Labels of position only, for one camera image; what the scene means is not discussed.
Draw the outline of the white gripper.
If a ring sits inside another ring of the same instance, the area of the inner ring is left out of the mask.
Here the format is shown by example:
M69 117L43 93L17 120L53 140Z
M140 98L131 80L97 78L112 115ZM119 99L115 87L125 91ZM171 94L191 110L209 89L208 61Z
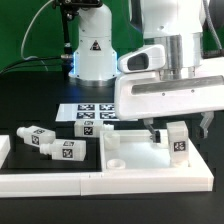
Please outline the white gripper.
M144 119L151 140L160 143L153 128L157 118L202 113L200 137L208 137L212 111L224 110L224 57L202 62L192 78L164 81L159 70L165 65L165 48L145 45L118 59L121 75L115 81L115 114L120 120Z

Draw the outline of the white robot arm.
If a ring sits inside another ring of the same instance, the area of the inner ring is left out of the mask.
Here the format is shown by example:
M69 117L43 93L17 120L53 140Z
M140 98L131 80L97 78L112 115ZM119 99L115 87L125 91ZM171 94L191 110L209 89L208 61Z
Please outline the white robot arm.
M201 113L205 138L224 109L224 57L202 57L202 25L210 0L130 0L131 23L143 34L138 50L115 61L115 113L121 120Z

